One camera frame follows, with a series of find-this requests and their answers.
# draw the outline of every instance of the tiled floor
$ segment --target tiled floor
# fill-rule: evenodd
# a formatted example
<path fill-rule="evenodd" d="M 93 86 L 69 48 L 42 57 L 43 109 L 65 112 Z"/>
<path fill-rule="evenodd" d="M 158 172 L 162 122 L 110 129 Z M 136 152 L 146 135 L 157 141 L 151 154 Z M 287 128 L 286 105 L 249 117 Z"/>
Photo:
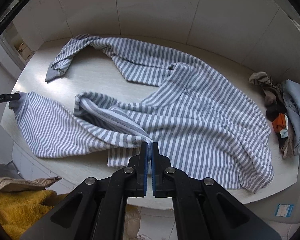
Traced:
<path fill-rule="evenodd" d="M 58 174 L 48 170 L 34 158 L 21 149 L 16 143 L 13 146 L 12 159 L 20 171 L 23 178 L 34 180 L 38 178 L 55 177 Z M 50 189 L 58 194 L 69 193 L 75 188 L 75 185 L 65 179 L 53 184 Z M 138 239 L 140 240 L 177 240 L 177 229 L 174 220 L 174 213 L 171 210 L 155 210 L 141 208 L 138 210 L 141 214 L 140 230 Z M 276 230 L 282 240 L 289 239 L 298 229 L 300 224 L 290 225 L 266 221 L 274 230 Z"/>

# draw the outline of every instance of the sticker label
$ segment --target sticker label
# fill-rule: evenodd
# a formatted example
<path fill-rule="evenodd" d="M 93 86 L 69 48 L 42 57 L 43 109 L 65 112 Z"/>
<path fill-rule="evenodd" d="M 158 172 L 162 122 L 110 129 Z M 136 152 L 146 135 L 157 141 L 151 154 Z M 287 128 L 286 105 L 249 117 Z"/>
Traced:
<path fill-rule="evenodd" d="M 290 217 L 293 209 L 293 205 L 282 205 L 279 204 L 275 215 L 278 217 Z"/>

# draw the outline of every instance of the gray and white striped shirt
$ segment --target gray and white striped shirt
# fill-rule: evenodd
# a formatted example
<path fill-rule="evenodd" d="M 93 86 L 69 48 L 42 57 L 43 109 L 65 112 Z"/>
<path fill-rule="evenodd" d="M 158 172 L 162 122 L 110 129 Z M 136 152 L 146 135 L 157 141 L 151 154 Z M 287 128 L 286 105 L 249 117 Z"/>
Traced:
<path fill-rule="evenodd" d="M 140 103 L 83 92 L 75 97 L 73 114 L 52 99 L 22 94 L 10 107 L 36 156 L 108 149 L 108 165 L 125 166 L 143 141 L 157 141 L 160 154 L 190 177 L 212 177 L 225 188 L 254 193 L 272 181 L 265 117 L 212 67 L 175 49 L 85 34 L 62 48 L 46 81 L 62 76 L 74 55 L 88 45 L 112 58 L 127 81 L 159 88 Z"/>

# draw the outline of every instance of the silver bolt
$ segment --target silver bolt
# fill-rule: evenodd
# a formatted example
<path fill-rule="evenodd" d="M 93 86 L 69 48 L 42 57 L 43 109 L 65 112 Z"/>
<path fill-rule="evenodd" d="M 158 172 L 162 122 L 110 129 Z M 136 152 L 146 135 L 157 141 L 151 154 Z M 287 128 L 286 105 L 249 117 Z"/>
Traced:
<path fill-rule="evenodd" d="M 127 174 L 133 173 L 133 168 L 132 167 L 125 167 L 123 169 L 123 172 L 127 173 Z"/>
<path fill-rule="evenodd" d="M 203 180 L 203 183 L 206 184 L 207 186 L 211 186 L 214 183 L 214 180 L 212 178 L 205 178 Z"/>
<path fill-rule="evenodd" d="M 96 179 L 93 178 L 93 177 L 89 177 L 89 178 L 86 178 L 86 180 L 84 181 L 87 185 L 92 185 L 96 182 Z"/>
<path fill-rule="evenodd" d="M 168 167 L 166 168 L 166 173 L 173 174 L 176 172 L 176 169 L 174 167 Z"/>

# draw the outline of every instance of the yellow fuzzy garment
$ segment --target yellow fuzzy garment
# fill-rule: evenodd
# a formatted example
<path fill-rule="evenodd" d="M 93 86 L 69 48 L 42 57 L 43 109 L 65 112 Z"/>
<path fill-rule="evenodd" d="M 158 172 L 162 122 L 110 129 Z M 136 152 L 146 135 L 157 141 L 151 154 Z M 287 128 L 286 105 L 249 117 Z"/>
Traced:
<path fill-rule="evenodd" d="M 13 240 L 18 240 L 65 196 L 53 190 L 0 192 L 0 224 Z"/>

